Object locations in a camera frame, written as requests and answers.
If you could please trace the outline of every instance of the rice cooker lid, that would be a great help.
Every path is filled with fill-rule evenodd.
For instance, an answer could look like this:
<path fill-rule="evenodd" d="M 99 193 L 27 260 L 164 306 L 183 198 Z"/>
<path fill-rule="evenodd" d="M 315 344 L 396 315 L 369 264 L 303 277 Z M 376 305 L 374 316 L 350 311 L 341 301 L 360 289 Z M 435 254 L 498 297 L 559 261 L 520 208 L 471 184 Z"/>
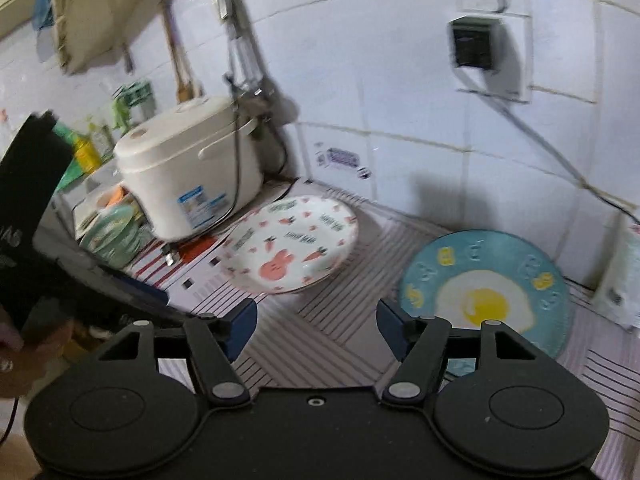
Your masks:
<path fill-rule="evenodd" d="M 147 162 L 169 158 L 201 140 L 222 134 L 234 122 L 231 104 L 226 96 L 199 97 L 181 103 L 127 132 L 116 144 L 116 158 L 122 162 L 130 159 L 128 162 L 132 163 L 141 156 Z"/>

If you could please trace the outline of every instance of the blue towel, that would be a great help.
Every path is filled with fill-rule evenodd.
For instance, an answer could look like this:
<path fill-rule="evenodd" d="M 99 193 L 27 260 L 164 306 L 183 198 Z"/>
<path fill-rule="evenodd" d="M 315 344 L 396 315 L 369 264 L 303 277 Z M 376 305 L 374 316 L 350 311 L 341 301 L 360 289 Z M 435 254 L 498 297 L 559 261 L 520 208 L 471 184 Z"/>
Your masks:
<path fill-rule="evenodd" d="M 33 25 L 33 30 L 53 27 L 53 7 L 51 6 L 51 0 L 36 0 L 33 6 L 31 25 Z"/>

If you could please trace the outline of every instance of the outlet cover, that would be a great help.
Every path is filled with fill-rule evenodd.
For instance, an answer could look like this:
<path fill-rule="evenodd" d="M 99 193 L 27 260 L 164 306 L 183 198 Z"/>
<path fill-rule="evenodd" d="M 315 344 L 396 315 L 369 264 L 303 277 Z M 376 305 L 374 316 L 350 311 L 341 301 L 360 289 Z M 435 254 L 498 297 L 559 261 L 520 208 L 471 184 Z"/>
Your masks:
<path fill-rule="evenodd" d="M 531 99 L 532 33 L 531 20 L 525 16 L 503 14 L 467 14 L 467 16 L 496 18 L 502 22 L 502 42 L 498 70 L 456 67 L 455 53 L 451 53 L 452 70 L 459 91 L 478 91 L 510 101 L 528 103 Z"/>

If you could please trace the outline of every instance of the fried egg print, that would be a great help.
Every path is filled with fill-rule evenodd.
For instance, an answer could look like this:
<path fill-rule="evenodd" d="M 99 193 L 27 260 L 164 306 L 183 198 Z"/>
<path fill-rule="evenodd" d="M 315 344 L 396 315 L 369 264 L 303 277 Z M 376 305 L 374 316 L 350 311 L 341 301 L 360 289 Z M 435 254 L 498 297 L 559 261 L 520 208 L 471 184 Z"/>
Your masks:
<path fill-rule="evenodd" d="M 497 319 L 523 333 L 535 324 L 524 291 L 492 270 L 471 270 L 451 278 L 438 291 L 436 316 L 454 328 L 480 328 L 484 320 Z"/>

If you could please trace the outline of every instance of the ceramic plate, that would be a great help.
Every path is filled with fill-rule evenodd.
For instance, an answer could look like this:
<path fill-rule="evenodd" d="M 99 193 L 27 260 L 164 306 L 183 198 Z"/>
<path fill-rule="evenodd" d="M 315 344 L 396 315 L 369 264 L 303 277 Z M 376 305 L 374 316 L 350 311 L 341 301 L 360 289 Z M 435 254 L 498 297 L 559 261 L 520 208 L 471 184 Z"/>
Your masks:
<path fill-rule="evenodd" d="M 290 292 L 331 274 L 357 237 L 356 217 L 342 202 L 297 196 L 245 216 L 225 240 L 220 264 L 242 290 Z"/>
<path fill-rule="evenodd" d="M 558 268 L 521 238 L 497 231 L 462 231 L 426 245 L 400 283 L 400 304 L 411 316 L 439 316 L 455 328 L 498 319 L 551 357 L 568 336 L 572 310 Z M 475 359 L 452 359 L 464 375 Z"/>

